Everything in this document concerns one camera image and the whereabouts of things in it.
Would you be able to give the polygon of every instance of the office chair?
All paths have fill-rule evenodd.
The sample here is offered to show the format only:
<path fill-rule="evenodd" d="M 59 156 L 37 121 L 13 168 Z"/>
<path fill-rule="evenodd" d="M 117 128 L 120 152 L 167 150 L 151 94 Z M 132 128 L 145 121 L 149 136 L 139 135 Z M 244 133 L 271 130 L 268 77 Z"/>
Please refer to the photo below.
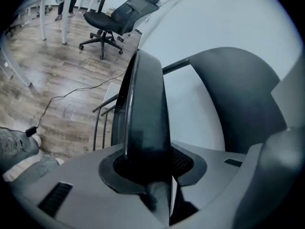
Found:
<path fill-rule="evenodd" d="M 159 9 L 156 3 L 159 0 L 127 0 L 124 4 L 118 7 L 111 17 L 102 13 L 101 10 L 105 0 L 101 0 L 98 12 L 84 13 L 85 20 L 95 28 L 99 29 L 97 33 L 90 33 L 90 38 L 94 39 L 80 43 L 79 49 L 82 50 L 85 44 L 100 42 L 102 46 L 102 54 L 100 59 L 104 58 L 105 43 L 120 49 L 119 54 L 123 54 L 123 48 L 116 45 L 113 32 L 123 35 L 124 33 L 133 30 L 134 23 L 141 17 L 155 12 Z"/>

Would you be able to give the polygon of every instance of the power cord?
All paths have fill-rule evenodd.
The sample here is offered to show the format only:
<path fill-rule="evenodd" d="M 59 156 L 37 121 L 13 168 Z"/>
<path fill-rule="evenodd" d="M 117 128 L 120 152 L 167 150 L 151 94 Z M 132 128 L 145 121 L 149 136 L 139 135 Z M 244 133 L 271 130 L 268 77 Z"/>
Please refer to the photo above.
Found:
<path fill-rule="evenodd" d="M 43 111 L 43 113 L 42 113 L 42 115 L 40 116 L 38 125 L 37 125 L 37 126 L 32 126 L 31 128 L 27 129 L 25 132 L 22 132 L 22 131 L 19 131 L 19 132 L 25 133 L 25 134 L 27 135 L 27 137 L 30 137 L 30 136 L 32 136 L 33 134 L 35 134 L 37 128 L 38 128 L 38 127 L 40 126 L 40 124 L 41 124 L 42 118 L 45 116 L 45 114 L 46 114 L 46 112 L 47 112 L 47 110 L 48 110 L 48 108 L 49 108 L 51 102 L 52 102 L 54 99 L 60 98 L 60 99 L 58 99 L 58 100 L 62 100 L 62 99 L 64 99 L 66 96 L 70 95 L 70 94 L 73 93 L 73 92 L 76 92 L 76 91 L 88 91 L 88 90 L 92 90 L 92 89 L 94 89 L 94 88 L 97 88 L 97 87 L 99 87 L 99 86 L 105 84 L 105 83 L 108 82 L 108 81 L 111 81 L 111 80 L 114 80 L 114 79 L 119 78 L 120 76 L 124 75 L 125 72 L 126 72 L 126 71 L 124 71 L 122 74 L 120 74 L 120 75 L 118 75 L 118 76 L 116 76 L 116 77 L 110 78 L 110 79 L 108 79 L 107 81 L 102 82 L 101 84 L 99 84 L 99 85 L 97 85 L 97 86 L 76 88 L 76 89 L 74 89 L 73 91 L 67 93 L 67 94 L 64 95 L 64 96 L 52 97 L 52 98 L 49 100 L 49 102 L 48 102 L 46 108 L 44 109 L 44 111 Z"/>

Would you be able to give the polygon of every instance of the chair backrest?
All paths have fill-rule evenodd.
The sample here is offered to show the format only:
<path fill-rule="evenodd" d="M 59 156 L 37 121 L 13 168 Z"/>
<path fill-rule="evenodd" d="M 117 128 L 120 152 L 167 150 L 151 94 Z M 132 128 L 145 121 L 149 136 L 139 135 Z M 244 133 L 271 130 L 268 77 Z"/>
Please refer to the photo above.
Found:
<path fill-rule="evenodd" d="M 139 18 L 147 14 L 150 14 L 152 12 L 155 12 L 159 9 L 157 5 L 153 4 L 148 0 L 127 0 L 126 2 L 129 2 L 132 5 L 134 5 L 136 8 L 138 8 L 141 11 L 141 13 L 136 13 L 134 15 L 125 33 L 131 32 L 133 30 L 134 23 Z M 126 3 L 124 3 L 111 14 L 111 18 L 123 26 L 127 22 L 131 11 L 132 9 Z"/>

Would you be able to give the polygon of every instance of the wooden floor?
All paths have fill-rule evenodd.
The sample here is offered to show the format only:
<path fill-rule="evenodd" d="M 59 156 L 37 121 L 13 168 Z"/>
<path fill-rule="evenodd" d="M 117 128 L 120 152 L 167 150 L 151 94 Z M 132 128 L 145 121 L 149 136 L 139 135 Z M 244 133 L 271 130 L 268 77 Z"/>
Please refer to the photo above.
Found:
<path fill-rule="evenodd" d="M 87 24 L 74 9 L 69 18 L 68 43 L 61 43 L 61 22 L 54 21 L 57 8 L 46 15 L 47 40 L 41 40 L 39 18 L 31 20 L 11 39 L 10 49 L 32 82 L 26 87 L 17 76 L 9 80 L 0 71 L 0 126 L 25 131 L 37 125 L 50 98 L 65 95 L 75 88 L 98 85 L 122 74 L 136 50 L 140 35 L 133 33 L 124 43 L 123 55 L 118 49 L 105 45 L 105 58 L 100 60 L 101 45 L 78 44 L 89 39 L 97 29 Z M 90 91 L 74 92 L 49 106 L 38 129 L 42 150 L 54 157 L 67 159 L 92 151 L 96 114 L 92 110 L 103 102 L 109 84 L 121 85 L 123 76 Z M 105 146 L 110 145 L 113 113 L 108 115 Z M 97 149 L 102 146 L 104 118 L 100 118 Z"/>

